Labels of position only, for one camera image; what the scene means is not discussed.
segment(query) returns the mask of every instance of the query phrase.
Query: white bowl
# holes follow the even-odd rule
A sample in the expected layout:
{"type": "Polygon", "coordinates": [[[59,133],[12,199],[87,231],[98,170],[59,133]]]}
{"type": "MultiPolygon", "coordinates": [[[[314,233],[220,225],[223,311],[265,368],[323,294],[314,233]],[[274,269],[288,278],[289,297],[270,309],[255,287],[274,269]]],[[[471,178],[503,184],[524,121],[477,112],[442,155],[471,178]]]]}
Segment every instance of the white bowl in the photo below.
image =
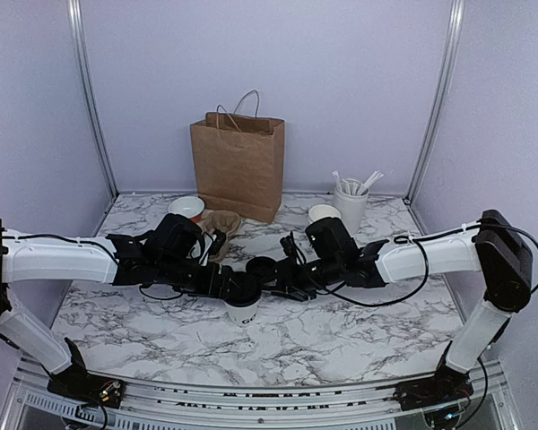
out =
{"type": "Polygon", "coordinates": [[[201,214],[204,213],[204,209],[205,203],[203,200],[199,197],[188,195],[186,197],[179,197],[171,202],[168,207],[168,212],[183,215],[193,222],[197,222],[201,219],[201,214]]]}
{"type": "Polygon", "coordinates": [[[308,222],[311,224],[327,217],[341,218],[341,212],[329,204],[317,204],[308,210],[308,222]]]}

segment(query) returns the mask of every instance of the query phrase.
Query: lavender wall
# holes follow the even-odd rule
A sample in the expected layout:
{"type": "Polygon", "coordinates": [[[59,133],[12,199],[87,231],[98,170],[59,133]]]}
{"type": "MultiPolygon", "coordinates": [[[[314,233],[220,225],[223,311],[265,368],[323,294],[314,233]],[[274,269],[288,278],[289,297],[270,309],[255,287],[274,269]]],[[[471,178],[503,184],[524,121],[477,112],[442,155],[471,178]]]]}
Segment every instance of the lavender wall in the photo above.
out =
{"type": "Polygon", "coordinates": [[[428,0],[82,0],[120,189],[195,189],[189,125],[256,88],[260,115],[287,121],[287,189],[381,169],[376,191],[404,194],[449,12],[428,0]]]}
{"type": "MultiPolygon", "coordinates": [[[[431,231],[497,208],[538,238],[538,1],[467,2],[451,91],[415,207],[431,231]]],[[[451,280],[472,309],[482,279],[451,280]]],[[[495,349],[524,428],[538,428],[538,293],[495,349]]]]}
{"type": "MultiPolygon", "coordinates": [[[[91,137],[64,0],[0,0],[0,218],[86,236],[109,196],[91,137]]],[[[67,283],[14,286],[51,323],[67,283]]],[[[0,412],[19,354],[0,341],[0,412]]]]}

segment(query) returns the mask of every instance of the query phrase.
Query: white paper cup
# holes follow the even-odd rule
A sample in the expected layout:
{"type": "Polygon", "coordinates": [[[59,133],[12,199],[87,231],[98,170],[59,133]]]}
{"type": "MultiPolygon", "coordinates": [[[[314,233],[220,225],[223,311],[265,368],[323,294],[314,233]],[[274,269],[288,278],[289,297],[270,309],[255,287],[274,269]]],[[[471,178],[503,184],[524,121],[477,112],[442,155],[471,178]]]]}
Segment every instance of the white paper cup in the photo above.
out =
{"type": "Polygon", "coordinates": [[[235,324],[245,327],[255,320],[258,303],[259,301],[257,300],[253,305],[237,307],[225,302],[225,307],[227,307],[227,314],[230,316],[230,319],[235,324]]]}
{"type": "Polygon", "coordinates": [[[323,218],[341,218],[341,212],[329,204],[316,204],[308,210],[308,222],[313,224],[323,218]]]}
{"type": "Polygon", "coordinates": [[[225,297],[227,314],[235,324],[245,327],[252,323],[257,315],[261,285],[256,277],[243,272],[232,274],[231,285],[225,297]]]}

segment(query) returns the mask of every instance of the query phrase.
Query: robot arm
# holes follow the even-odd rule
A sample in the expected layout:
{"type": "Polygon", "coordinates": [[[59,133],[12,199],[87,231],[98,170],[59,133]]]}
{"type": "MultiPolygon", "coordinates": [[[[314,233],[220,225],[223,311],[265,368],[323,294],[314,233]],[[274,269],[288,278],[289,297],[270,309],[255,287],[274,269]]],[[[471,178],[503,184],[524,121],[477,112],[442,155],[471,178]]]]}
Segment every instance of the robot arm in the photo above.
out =
{"type": "Polygon", "coordinates": [[[510,316],[530,299],[532,254],[519,236],[495,228],[501,226],[509,224],[499,213],[487,211],[479,222],[456,230],[400,245],[381,240],[359,249],[339,219],[321,219],[306,230],[317,260],[300,262],[292,237],[285,237],[287,258],[255,279],[255,273],[235,277],[231,268],[207,262],[207,246],[213,249],[220,242],[206,245],[201,229],[179,216],[166,216],[155,231],[139,237],[87,239],[26,236],[3,231],[0,221],[0,336],[38,359],[50,374],[51,391],[76,398],[99,395],[107,406],[117,406],[123,383],[89,374],[72,341],[54,335],[13,292],[7,292],[7,283],[34,279],[116,286],[161,283],[190,296],[220,299],[262,288],[307,299],[314,298],[320,286],[340,281],[351,287],[379,288],[421,276],[427,270],[421,244],[429,274],[482,271],[487,283],[484,299],[449,345],[435,375],[397,387],[395,397],[404,410],[421,408],[458,399],[461,391],[472,393],[468,372],[510,316]],[[196,242],[204,251],[192,258],[196,242]],[[113,387],[110,395],[108,387],[113,387]]]}

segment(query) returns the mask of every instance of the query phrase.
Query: paper bag handle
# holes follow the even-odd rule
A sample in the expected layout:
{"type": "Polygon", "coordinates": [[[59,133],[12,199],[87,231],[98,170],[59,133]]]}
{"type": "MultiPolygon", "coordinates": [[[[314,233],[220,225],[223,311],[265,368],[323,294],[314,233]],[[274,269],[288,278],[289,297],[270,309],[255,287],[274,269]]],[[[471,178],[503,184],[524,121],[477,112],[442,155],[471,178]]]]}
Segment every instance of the paper bag handle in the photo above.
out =
{"type": "Polygon", "coordinates": [[[235,128],[237,128],[240,133],[243,133],[241,131],[241,129],[237,126],[237,124],[235,124],[235,120],[233,119],[233,116],[231,116],[229,114],[229,112],[227,111],[227,109],[225,107],[223,107],[222,105],[217,105],[217,110],[216,110],[216,112],[217,112],[217,116],[216,116],[216,118],[217,118],[217,129],[219,130],[219,108],[221,108],[221,109],[223,109],[225,111],[225,115],[227,115],[230,118],[233,125],[235,125],[235,128]]]}
{"type": "Polygon", "coordinates": [[[241,98],[237,106],[235,107],[235,110],[233,110],[234,114],[237,114],[237,110],[241,107],[241,103],[243,103],[243,100],[245,100],[247,97],[249,97],[251,94],[257,95],[257,107],[255,108],[255,118],[257,118],[257,112],[259,112],[259,102],[261,101],[261,98],[259,97],[259,91],[257,90],[251,90],[248,92],[245,96],[241,98]]]}

